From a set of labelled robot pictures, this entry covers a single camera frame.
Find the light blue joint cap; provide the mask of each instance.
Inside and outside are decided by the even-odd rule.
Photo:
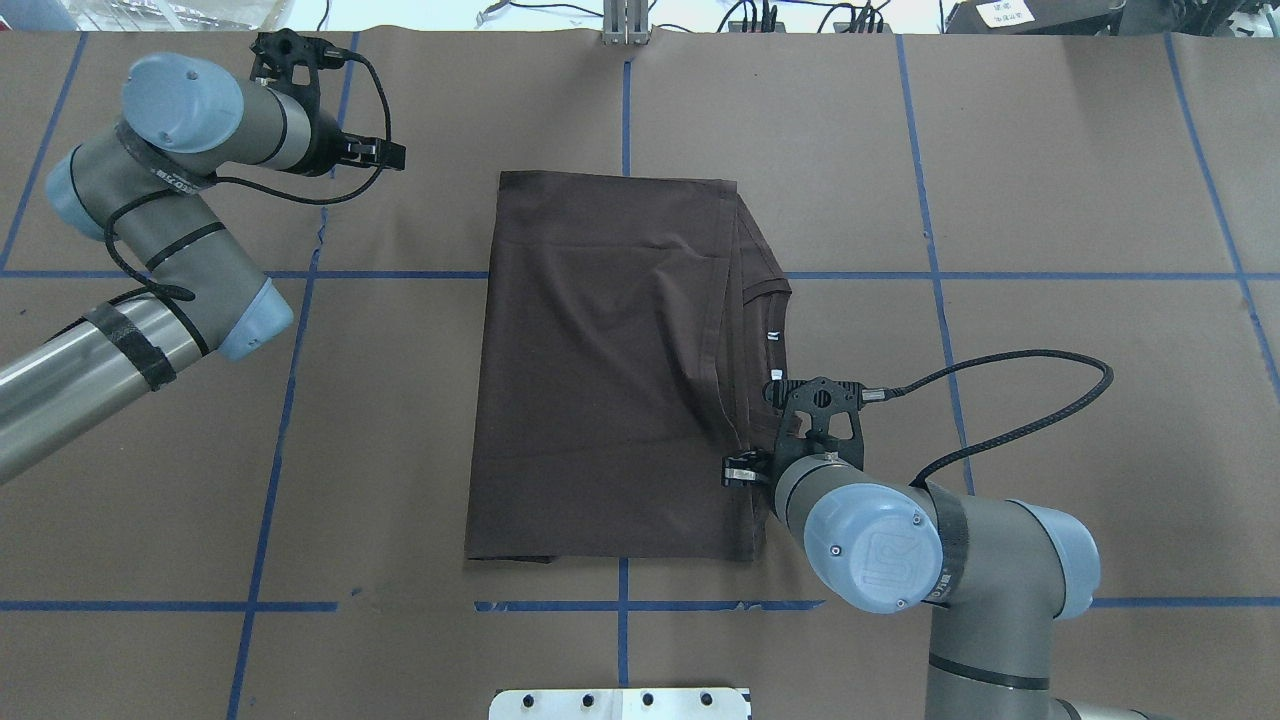
[[[244,95],[230,73],[177,53],[152,53],[133,63],[122,102],[129,127],[170,152],[218,147],[244,117]]]
[[[261,347],[266,341],[280,334],[293,324],[293,309],[280,297],[280,291],[266,278],[262,290],[257,291],[253,302],[236,322],[227,340],[218,347],[228,360],[239,360]]]
[[[88,214],[88,210],[84,209],[79,195],[76,193],[76,183],[72,181],[72,158],[76,156],[76,150],[68,152],[45,176],[45,196],[49,197],[49,204],[54,206],[54,213],[58,213],[58,217],[64,223],[81,231],[90,240],[101,241],[102,225],[97,224]]]
[[[918,605],[942,571],[942,541],[929,515],[873,483],[824,495],[805,521],[804,551],[828,588],[868,612]]]
[[[1057,560],[1062,565],[1062,579],[1066,585],[1066,598],[1062,601],[1062,611],[1056,620],[1070,620],[1084,615],[1084,611],[1093,605],[1093,591],[1098,589],[1102,582],[1102,559],[1098,556],[1098,546],[1093,542],[1093,536],[1084,523],[1071,515],[1052,507],[1041,507],[1020,500],[1010,500],[1021,505],[1028,512],[1036,516],[1044,534],[1053,542],[1057,551]]]

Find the black garment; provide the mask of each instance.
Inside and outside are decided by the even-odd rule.
[[[790,293],[732,182],[503,173],[467,557],[750,560]]]

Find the robotic arm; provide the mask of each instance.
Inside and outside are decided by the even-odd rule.
[[[1027,355],[1074,354],[1006,354]],[[1094,363],[1103,382],[1060,418],[1110,384],[1110,368]],[[925,473],[911,486],[863,473],[858,414],[895,392],[905,395],[827,378],[771,382],[765,397],[783,413],[773,452],[726,459],[724,484],[763,486],[814,571],[850,605],[878,614],[933,606],[925,720],[1169,720],[1048,693],[1052,624],[1088,610],[1101,580],[1097,547],[1079,520],[1018,500],[956,496]],[[812,420],[804,437],[791,421],[797,413]],[[846,439],[831,434],[842,413],[852,428]]]
[[[174,380],[218,350],[239,360],[293,322],[280,293],[198,192],[233,182],[308,204],[355,197],[384,168],[404,168],[390,141],[390,113],[378,74],[362,56],[291,29],[260,33],[247,81],[173,53],[142,58],[123,90],[123,117],[72,150],[49,174],[58,215],[108,252],[142,287],[0,369],[0,483],[99,421]],[[343,132],[320,110],[320,69],[365,64],[387,113],[387,137]],[[293,82],[306,70],[305,85]],[[298,199],[239,178],[224,163],[320,176],[337,164],[374,168],[356,191]],[[131,268],[120,238],[150,270]]]

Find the white bracket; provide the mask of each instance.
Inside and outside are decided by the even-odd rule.
[[[489,720],[751,720],[751,692],[739,688],[503,691]]]
[[[604,0],[605,45],[649,44],[648,0]]]

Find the blue circular cap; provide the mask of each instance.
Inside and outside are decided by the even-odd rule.
[[[824,495],[805,521],[804,551],[828,588],[868,612],[918,605],[942,571],[942,541],[929,515],[874,483]]]
[[[227,340],[218,346],[228,360],[239,360],[293,324],[293,309],[266,278]]]
[[[1098,556],[1098,546],[1093,542],[1089,529],[1061,510],[1020,500],[1010,502],[1021,505],[1036,516],[1044,528],[1044,534],[1053,542],[1053,550],[1057,551],[1066,597],[1062,600],[1062,611],[1055,619],[1069,620],[1084,615],[1084,611],[1093,605],[1093,591],[1102,583],[1102,559]]]
[[[152,53],[133,63],[122,101],[129,127],[172,152],[218,147],[244,115],[244,95],[230,73],[177,53]]]
[[[72,150],[45,176],[45,197],[49,197],[54,213],[58,213],[64,223],[81,231],[90,240],[101,241],[102,225],[97,224],[84,209],[84,204],[81,202],[79,195],[76,192],[76,182],[72,179],[72,158],[76,156],[76,150]]]

